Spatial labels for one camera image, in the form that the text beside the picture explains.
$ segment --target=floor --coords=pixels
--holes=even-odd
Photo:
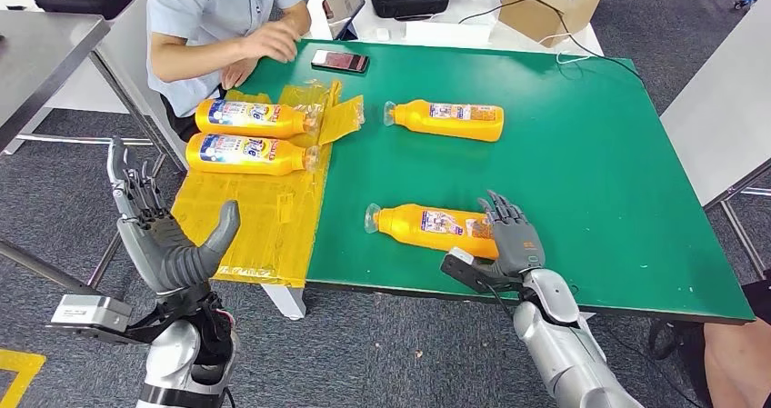
[[[633,58],[662,112],[741,19],[731,9],[734,1],[602,0],[593,23],[607,55]],[[126,115],[62,110],[39,132],[137,135]],[[182,177],[168,168],[161,175],[170,200]],[[13,156],[0,156],[0,194],[4,238],[87,278],[115,231],[103,147],[27,143]],[[738,196],[735,206],[771,261],[771,200]],[[714,211],[709,219],[738,279],[754,281],[725,217]],[[47,357],[20,406],[134,405],[145,347],[114,347],[45,329],[64,289],[8,262],[0,264],[0,279],[0,347]],[[290,322],[259,286],[214,287],[234,312],[244,346],[232,381],[238,406],[555,406],[511,324],[492,305],[309,289],[307,317]],[[100,288],[133,304],[136,314],[151,306],[122,250]],[[644,406],[689,406],[611,336],[642,349],[648,319],[598,315],[590,322],[619,381]],[[695,397],[677,355],[660,366]],[[0,373],[0,389],[12,377]]]

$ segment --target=detergent bottle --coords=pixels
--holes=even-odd
[[[185,158],[191,169],[201,172],[278,176],[313,172],[318,146],[305,149],[275,138],[199,133],[187,142]]]
[[[207,99],[195,109],[195,124],[201,132],[209,134],[289,138],[295,134],[313,133],[317,120],[314,115],[287,105],[223,99]]]
[[[418,133],[494,142],[504,129],[504,110],[494,105],[437,104],[422,99],[399,105],[386,102],[383,123],[400,124]]]
[[[397,241],[449,251],[457,246],[474,256],[496,259],[492,225],[482,213],[431,208],[416,204],[366,208],[364,229],[389,234]]]

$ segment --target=cardboard box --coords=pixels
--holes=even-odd
[[[503,0],[502,5],[511,5],[501,8],[498,20],[539,42],[544,37],[566,31],[560,21],[560,15],[565,21],[567,32],[577,33],[584,29],[599,2],[600,0]],[[564,36],[547,38],[541,45],[552,47],[564,39]]]

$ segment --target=green tabletop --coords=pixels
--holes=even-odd
[[[752,312],[640,82],[593,58],[477,49],[303,41],[293,64],[261,61],[242,86],[343,82],[366,123],[335,142],[307,281],[436,297],[482,298],[439,270],[443,253],[366,234],[368,204],[477,211],[490,188],[535,224],[546,267],[584,310],[751,320]],[[364,75],[311,68],[315,50],[368,55]],[[497,104],[503,135],[485,143],[382,124],[386,101]]]

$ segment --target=robotic arm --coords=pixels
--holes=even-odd
[[[578,311],[565,279],[543,268],[544,252],[535,227],[518,206],[489,192],[484,199],[498,259],[485,264],[454,248],[442,271],[479,293],[517,291],[517,336],[527,346],[548,393],[561,408],[641,408],[607,365],[605,354]]]
[[[66,294],[49,327],[114,344],[150,344],[137,407],[222,406],[239,350],[233,317],[209,278],[240,226],[235,201],[195,246],[166,208],[155,178],[114,138],[107,174],[120,217],[118,231],[136,270],[155,293],[155,309],[129,324],[132,307],[106,296]]]

